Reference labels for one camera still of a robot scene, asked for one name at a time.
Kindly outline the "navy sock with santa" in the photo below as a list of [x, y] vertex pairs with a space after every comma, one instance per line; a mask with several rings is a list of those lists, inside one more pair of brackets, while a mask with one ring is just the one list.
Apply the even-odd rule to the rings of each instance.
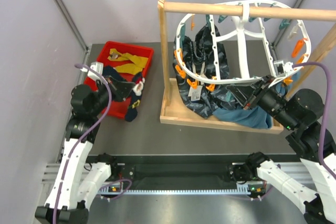
[[135, 86], [132, 88], [132, 92], [130, 94], [130, 104], [124, 117], [127, 122], [132, 122], [138, 115], [137, 109], [141, 103], [142, 93], [145, 84], [145, 78], [143, 77], [142, 72], [138, 72], [132, 78], [132, 82], [135, 83]]

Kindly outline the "white round clip hanger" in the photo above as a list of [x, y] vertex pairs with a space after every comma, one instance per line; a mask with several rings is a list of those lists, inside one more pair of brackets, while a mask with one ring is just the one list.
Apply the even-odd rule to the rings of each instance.
[[[258, 77], [251, 77], [248, 69], [247, 61], [247, 48], [246, 48], [246, 37], [258, 38], [261, 39], [264, 50], [266, 53], [266, 59], [268, 62], [268, 67], [271, 73], [271, 76], [274, 78], [271, 85], [274, 86], [277, 83], [293, 76], [295, 73], [301, 70], [301, 67], [294, 67], [294, 72], [287, 77], [276, 77], [274, 69], [274, 59], [271, 56], [269, 50], [269, 42], [266, 37], [265, 27], [263, 19], [271, 18], [280, 18], [282, 20], [291, 20], [295, 19], [297, 21], [297, 27], [301, 30], [303, 38], [298, 42], [293, 54], [297, 55], [301, 48], [305, 46], [306, 52], [300, 57], [302, 63], [306, 63], [311, 55], [311, 41], [309, 35], [306, 31], [303, 15], [299, 9], [293, 9], [286, 4], [283, 4], [278, 1], [272, 0], [242, 0], [242, 1], [232, 1], [225, 3], [217, 4], [199, 4], [199, 3], [168, 3], [167, 11], [171, 13], [184, 13], [185, 16], [182, 18], [180, 24], [176, 30], [177, 38], [177, 52], [176, 59], [177, 64], [185, 71], [185, 73], [192, 77], [193, 79], [213, 85], [222, 85], [222, 84], [237, 84], [237, 83], [250, 83], [254, 80], [258, 80]], [[213, 51], [215, 58], [215, 68], [216, 68], [216, 77], [209, 79], [201, 77], [198, 74], [192, 73], [187, 69], [182, 58], [182, 45], [180, 44], [182, 37], [184, 35], [184, 26], [185, 22], [192, 18], [195, 14], [204, 14], [207, 16], [207, 23], [210, 25], [212, 31], [212, 40], [213, 40]], [[233, 23], [235, 24], [235, 29], [225, 35], [216, 36], [215, 34], [215, 24], [213, 16], [218, 15], [221, 18], [226, 18], [230, 16]], [[216, 44], [225, 40], [228, 40], [232, 37], [237, 38], [238, 45], [238, 60], [239, 60], [239, 70], [240, 77], [233, 79], [222, 79], [220, 77], [219, 71], [219, 57], [218, 49]]]

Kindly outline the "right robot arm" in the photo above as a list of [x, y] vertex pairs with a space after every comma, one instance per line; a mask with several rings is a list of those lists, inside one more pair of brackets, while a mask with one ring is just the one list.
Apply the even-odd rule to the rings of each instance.
[[266, 76], [250, 85], [229, 85], [227, 90], [244, 109], [261, 108], [291, 132], [286, 140], [316, 188], [296, 181], [261, 152], [250, 154], [241, 165], [230, 165], [229, 177], [243, 183], [264, 180], [286, 196], [307, 223], [335, 223], [335, 141], [318, 121], [323, 101], [311, 89], [301, 89], [287, 100], [271, 82]]

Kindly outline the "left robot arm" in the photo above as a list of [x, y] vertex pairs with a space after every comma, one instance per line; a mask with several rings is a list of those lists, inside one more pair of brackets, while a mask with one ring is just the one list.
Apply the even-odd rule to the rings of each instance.
[[73, 88], [72, 116], [67, 124], [64, 152], [53, 188], [35, 218], [40, 223], [87, 223], [89, 209], [96, 198], [117, 199], [126, 193], [132, 181], [121, 177], [116, 158], [101, 154], [83, 177], [85, 163], [113, 100], [124, 101], [134, 83], [111, 76], [96, 81], [97, 91], [86, 84]]

